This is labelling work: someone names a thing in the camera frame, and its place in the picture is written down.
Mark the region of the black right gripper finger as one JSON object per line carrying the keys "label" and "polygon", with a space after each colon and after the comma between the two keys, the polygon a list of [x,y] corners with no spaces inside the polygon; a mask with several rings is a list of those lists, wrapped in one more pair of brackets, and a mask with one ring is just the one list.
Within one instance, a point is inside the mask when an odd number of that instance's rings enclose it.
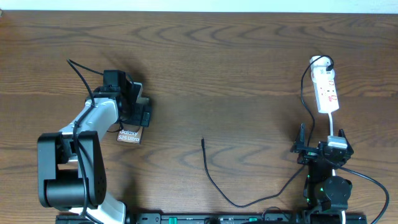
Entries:
{"label": "black right gripper finger", "polygon": [[297,137],[294,141],[295,145],[304,146],[305,145],[305,124],[302,123],[299,127]]}
{"label": "black right gripper finger", "polygon": [[340,148],[349,148],[351,146],[343,129],[338,131],[337,146]]}

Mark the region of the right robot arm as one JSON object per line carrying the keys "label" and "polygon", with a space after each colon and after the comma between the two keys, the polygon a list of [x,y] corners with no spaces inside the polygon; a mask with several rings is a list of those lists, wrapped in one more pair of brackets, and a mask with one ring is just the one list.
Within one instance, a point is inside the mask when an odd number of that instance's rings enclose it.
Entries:
{"label": "right robot arm", "polygon": [[297,153],[297,163],[308,167],[303,196],[308,208],[296,217],[299,223],[345,223],[345,211],[351,196],[352,182],[336,175],[354,151],[341,129],[337,136],[328,136],[317,147],[305,144],[305,125],[302,123],[290,150]]}

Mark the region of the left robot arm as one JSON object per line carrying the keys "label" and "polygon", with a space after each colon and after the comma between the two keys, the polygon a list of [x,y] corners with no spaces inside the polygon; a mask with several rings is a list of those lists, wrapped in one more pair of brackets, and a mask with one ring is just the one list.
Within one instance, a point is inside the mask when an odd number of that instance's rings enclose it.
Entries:
{"label": "left robot arm", "polygon": [[37,140],[39,201],[60,211],[56,223],[135,223],[128,206],[107,190],[101,140],[116,124],[147,127],[148,98],[138,82],[109,81],[90,92],[82,111]]}

